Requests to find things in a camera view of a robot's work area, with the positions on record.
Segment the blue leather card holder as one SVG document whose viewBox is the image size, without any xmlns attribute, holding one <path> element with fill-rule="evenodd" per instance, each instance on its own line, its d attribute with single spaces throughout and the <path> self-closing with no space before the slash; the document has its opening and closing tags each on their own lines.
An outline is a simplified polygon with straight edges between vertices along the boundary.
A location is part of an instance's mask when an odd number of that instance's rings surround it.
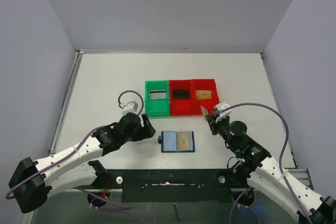
<svg viewBox="0 0 336 224">
<path fill-rule="evenodd" d="M 193 131 L 162 131 L 157 138 L 162 153 L 194 153 Z"/>
</svg>

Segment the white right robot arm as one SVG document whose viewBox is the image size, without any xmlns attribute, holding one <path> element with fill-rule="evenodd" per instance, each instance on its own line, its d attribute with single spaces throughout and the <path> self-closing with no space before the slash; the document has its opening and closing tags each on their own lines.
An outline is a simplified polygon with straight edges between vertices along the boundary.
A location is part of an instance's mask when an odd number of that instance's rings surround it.
<svg viewBox="0 0 336 224">
<path fill-rule="evenodd" d="M 335 199 L 323 197 L 286 169 L 260 144 L 247 135 L 244 122 L 230 122 L 228 116 L 206 115 L 213 135 L 220 135 L 226 147 L 240 160 L 234 168 L 234 182 L 250 186 L 282 207 L 297 223 L 335 223 Z"/>
</svg>

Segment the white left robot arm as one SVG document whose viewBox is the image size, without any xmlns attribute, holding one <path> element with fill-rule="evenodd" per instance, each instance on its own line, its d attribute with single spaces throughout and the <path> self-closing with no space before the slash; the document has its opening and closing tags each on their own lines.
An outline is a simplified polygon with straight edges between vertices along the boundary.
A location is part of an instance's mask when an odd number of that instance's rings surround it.
<svg viewBox="0 0 336 224">
<path fill-rule="evenodd" d="M 5 198 L 15 199 L 25 214 L 65 190 L 86 185 L 100 188 L 108 174 L 98 159 L 127 142 L 152 138 L 155 133 L 146 114 L 129 112 L 118 122 L 91 130 L 81 142 L 59 153 L 35 161 L 30 157 L 21 160 L 8 183 Z"/>
</svg>

